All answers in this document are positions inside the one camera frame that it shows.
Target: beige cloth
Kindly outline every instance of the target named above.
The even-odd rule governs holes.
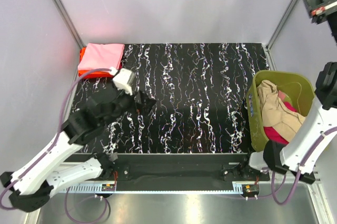
[[[264,127],[273,127],[285,140],[290,142],[305,117],[287,109],[278,97],[277,86],[269,80],[263,80],[257,87],[260,110]]]

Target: pink cloth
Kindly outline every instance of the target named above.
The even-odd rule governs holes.
[[[295,108],[293,108],[289,102],[284,103],[287,109],[297,112]],[[285,140],[280,134],[273,128],[273,127],[263,127],[265,135],[268,137],[269,140],[279,142],[281,144],[287,145],[289,142]]]
[[[119,69],[124,51],[124,44],[88,44],[78,70],[97,68]]]

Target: laundry basket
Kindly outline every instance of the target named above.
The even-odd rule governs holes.
[[[263,151],[269,141],[264,133],[260,111],[260,100],[256,87],[263,80],[269,80],[277,89],[288,95],[292,106],[303,116],[307,116],[314,98],[314,90],[307,78],[300,74],[262,70],[255,74],[253,83],[246,94],[249,127],[252,147],[256,151]]]

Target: pink cloth in bin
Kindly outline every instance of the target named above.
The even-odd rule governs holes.
[[[88,44],[78,70],[120,68],[124,44]]]

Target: red cloth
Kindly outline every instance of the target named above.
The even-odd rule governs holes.
[[[293,112],[297,112],[297,110],[293,108],[289,102],[285,102],[284,104],[287,107],[287,109]],[[289,143],[282,136],[280,136],[280,134],[273,127],[263,127],[263,129],[265,135],[269,138],[269,140],[276,141],[286,145]]]

